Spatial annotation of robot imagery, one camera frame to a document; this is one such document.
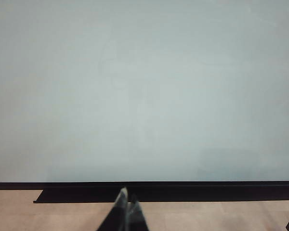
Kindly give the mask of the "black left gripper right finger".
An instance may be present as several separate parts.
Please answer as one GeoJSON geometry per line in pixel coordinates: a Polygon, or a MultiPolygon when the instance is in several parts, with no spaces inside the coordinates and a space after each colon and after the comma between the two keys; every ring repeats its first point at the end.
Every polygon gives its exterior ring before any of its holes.
{"type": "Polygon", "coordinates": [[[149,231],[140,202],[135,194],[132,195],[127,209],[128,231],[149,231]]]}

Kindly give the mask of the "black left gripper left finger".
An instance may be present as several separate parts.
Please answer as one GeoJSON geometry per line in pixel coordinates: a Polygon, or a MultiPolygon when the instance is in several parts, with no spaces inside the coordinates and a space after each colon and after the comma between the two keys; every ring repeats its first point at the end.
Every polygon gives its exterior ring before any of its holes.
{"type": "Polygon", "coordinates": [[[126,231],[128,210],[128,191],[124,187],[116,197],[113,207],[107,214],[98,231],[126,231]]]}

